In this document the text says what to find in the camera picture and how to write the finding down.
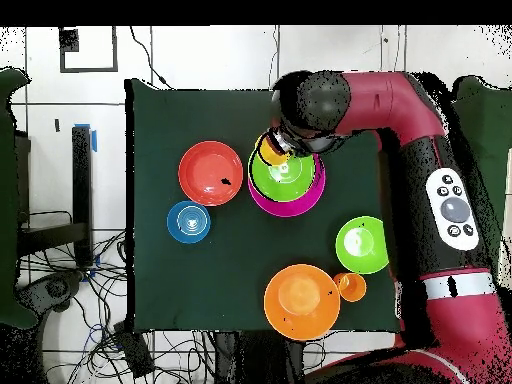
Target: pink bowl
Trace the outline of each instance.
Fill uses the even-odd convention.
[[[311,183],[311,187],[302,197],[291,202],[274,202],[273,200],[263,197],[253,187],[251,178],[247,178],[249,191],[256,204],[265,212],[280,218],[291,218],[301,215],[315,206],[324,191],[326,176],[322,159],[316,154],[314,154],[313,157],[315,160],[315,178]]]

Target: dark green tablecloth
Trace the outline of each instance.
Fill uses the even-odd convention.
[[[370,133],[324,158],[327,184],[318,204],[295,218],[261,210],[247,188],[247,161],[269,125],[267,91],[156,91],[132,80],[135,114],[135,327],[137,329],[268,329],[265,287],[282,268],[315,265],[343,271],[334,241],[360,215],[380,217],[377,143]],[[236,197],[210,207],[200,243],[174,240],[170,208],[186,200],[177,172],[185,151],[202,140],[231,146],[244,163]],[[397,331],[388,269],[367,276],[360,302],[342,303],[334,328]]]

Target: lime green bowl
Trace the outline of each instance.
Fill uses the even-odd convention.
[[[276,202],[292,202],[303,196],[315,177],[313,156],[292,156],[282,165],[268,166],[256,151],[249,159],[249,175],[254,187]]]
[[[336,256],[356,274],[373,274],[384,268],[389,258],[382,221],[371,216],[348,221],[336,237]]]

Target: red robot arm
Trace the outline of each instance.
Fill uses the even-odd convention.
[[[286,97],[274,96],[274,101],[282,103],[281,115],[273,120],[282,131],[282,136],[276,132],[281,151],[285,133],[304,137],[291,141],[291,148],[313,145],[314,139],[306,134],[325,137],[336,108],[341,119],[332,135],[375,131],[391,273],[398,292],[421,288],[433,337],[428,349],[404,351],[379,363],[424,366],[454,384],[512,383],[510,337],[472,208],[476,200],[466,195],[436,105],[421,84],[404,72],[321,74],[294,74],[288,81],[297,87],[291,90],[276,83],[274,90],[286,90]],[[311,81],[320,82],[315,86]],[[334,93],[332,101],[325,100],[326,92]],[[290,98],[296,101],[295,109]],[[318,107],[321,101],[326,107]],[[322,120],[324,110],[331,115]],[[312,122],[324,126],[315,128]],[[411,303],[411,297],[400,297],[401,324],[405,321],[407,330],[418,304]],[[349,357],[340,364],[351,361]]]

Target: orange bowl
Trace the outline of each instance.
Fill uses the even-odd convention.
[[[327,333],[340,312],[340,296],[332,278],[312,265],[291,265],[279,271],[265,290],[268,322],[293,340],[316,339]]]
[[[347,302],[357,302],[366,294],[366,281],[359,275],[352,272],[341,273],[333,278],[340,296]]]

